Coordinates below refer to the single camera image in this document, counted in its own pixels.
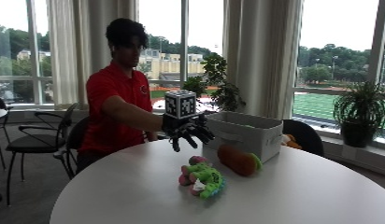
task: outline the white curtain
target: white curtain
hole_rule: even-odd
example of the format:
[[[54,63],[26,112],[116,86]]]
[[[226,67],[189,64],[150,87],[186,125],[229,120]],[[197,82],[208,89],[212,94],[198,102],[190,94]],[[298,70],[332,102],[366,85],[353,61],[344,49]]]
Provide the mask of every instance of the white curtain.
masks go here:
[[[54,108],[78,102],[77,54],[72,0],[46,1]]]
[[[48,0],[54,108],[78,102],[85,81],[109,62],[105,29],[116,18],[137,18],[137,0]]]
[[[289,117],[300,6],[301,0],[226,1],[228,75],[248,104],[242,113]]]

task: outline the robotic hand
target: robotic hand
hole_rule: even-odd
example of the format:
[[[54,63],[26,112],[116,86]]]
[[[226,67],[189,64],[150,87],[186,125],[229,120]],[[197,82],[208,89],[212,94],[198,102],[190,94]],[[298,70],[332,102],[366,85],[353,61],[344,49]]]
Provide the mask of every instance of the robotic hand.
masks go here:
[[[197,148],[197,144],[192,139],[192,135],[196,136],[204,144],[208,144],[214,139],[213,133],[206,127],[206,118],[204,114],[192,115],[184,119],[176,119],[169,115],[162,115],[162,131],[169,135],[173,150],[180,151],[178,138],[182,137],[188,140],[193,148]]]

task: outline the chair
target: chair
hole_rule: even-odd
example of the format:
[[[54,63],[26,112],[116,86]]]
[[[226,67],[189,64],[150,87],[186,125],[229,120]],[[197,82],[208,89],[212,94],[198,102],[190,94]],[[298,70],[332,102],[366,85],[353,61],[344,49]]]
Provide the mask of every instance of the chair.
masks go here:
[[[68,168],[68,172],[70,174],[70,178],[73,178],[76,176],[76,173],[73,172],[73,168],[70,165],[70,158],[73,159],[74,163],[77,163],[70,150],[78,149],[82,145],[82,138],[84,138],[84,133],[85,133],[85,130],[88,127],[88,123],[89,123],[89,117],[85,117],[84,119],[81,119],[80,122],[76,124],[76,126],[72,128],[72,130],[69,132],[68,139],[66,139],[65,155],[66,155],[66,168]]]
[[[10,158],[10,163],[9,163],[9,174],[8,174],[8,206],[9,206],[9,181],[10,181],[10,171],[14,163],[14,158],[17,153],[22,153],[22,158],[21,158],[21,178],[22,181],[25,180],[24,176],[24,157],[25,154],[41,154],[41,153],[54,153],[57,152],[61,147],[65,146],[65,139],[66,139],[66,134],[68,134],[68,127],[70,126],[72,123],[72,113],[74,108],[77,107],[77,103],[73,104],[68,109],[64,114],[64,116],[58,116],[46,112],[37,112],[36,116],[40,118],[40,116],[53,116],[56,118],[61,118],[58,127],[54,128],[52,125],[48,124],[48,122],[44,121],[44,123],[48,124],[46,126],[37,126],[37,125],[21,125],[18,127],[18,130],[26,134],[26,136],[16,139],[12,141],[8,145],[6,151],[12,152],[12,158]],[[28,133],[28,130],[40,130],[40,131],[53,131],[56,134],[36,134],[36,133]],[[66,174],[70,178],[70,174],[68,172],[65,162],[61,160],[61,163],[64,165]]]
[[[316,130],[308,124],[294,119],[284,119],[282,122],[282,133],[293,135],[302,150],[324,157],[324,147]]]
[[[6,106],[4,100],[0,98],[0,109],[8,110],[8,114],[2,119],[0,119],[0,130],[4,129],[6,138],[8,138],[8,143],[9,143],[9,135],[8,135],[8,130],[6,130],[6,124],[8,124],[8,119],[9,119],[9,111],[13,109],[12,106]],[[4,170],[6,170],[6,164],[4,160],[4,155],[2,155],[2,148],[1,148],[1,143],[0,143],[0,156],[1,156],[1,161],[2,161],[2,166]]]

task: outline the houseplant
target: houseplant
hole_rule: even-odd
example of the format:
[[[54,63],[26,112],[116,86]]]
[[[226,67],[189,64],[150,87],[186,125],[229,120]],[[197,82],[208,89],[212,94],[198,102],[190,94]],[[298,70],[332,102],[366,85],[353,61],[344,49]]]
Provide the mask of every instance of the houseplant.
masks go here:
[[[344,144],[366,147],[385,124],[385,90],[372,81],[358,82],[333,103],[333,118]]]
[[[196,93],[197,102],[208,86],[217,89],[209,94],[212,108],[216,106],[220,110],[234,111],[240,105],[245,105],[240,89],[226,80],[226,60],[217,53],[212,53],[204,58],[205,73],[198,77],[189,77],[184,83],[182,89]]]

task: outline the red shirt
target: red shirt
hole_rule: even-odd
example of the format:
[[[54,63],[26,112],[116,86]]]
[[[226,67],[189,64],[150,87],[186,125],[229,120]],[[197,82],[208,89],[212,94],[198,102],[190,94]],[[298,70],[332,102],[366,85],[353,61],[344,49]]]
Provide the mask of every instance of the red shirt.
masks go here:
[[[142,131],[116,122],[101,112],[101,104],[110,96],[152,112],[149,84],[146,77],[133,71],[132,78],[124,75],[118,66],[110,63],[86,81],[89,103],[89,124],[80,153],[108,155],[126,147],[144,143]]]

